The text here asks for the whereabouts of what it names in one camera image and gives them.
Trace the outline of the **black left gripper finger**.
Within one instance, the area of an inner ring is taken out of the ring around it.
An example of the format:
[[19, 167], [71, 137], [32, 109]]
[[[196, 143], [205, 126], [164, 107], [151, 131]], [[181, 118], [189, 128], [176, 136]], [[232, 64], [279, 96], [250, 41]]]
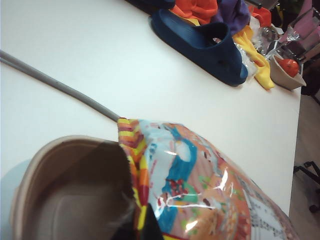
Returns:
[[152, 206], [148, 204], [144, 226], [140, 231], [140, 240], [164, 240], [158, 221], [154, 215]]

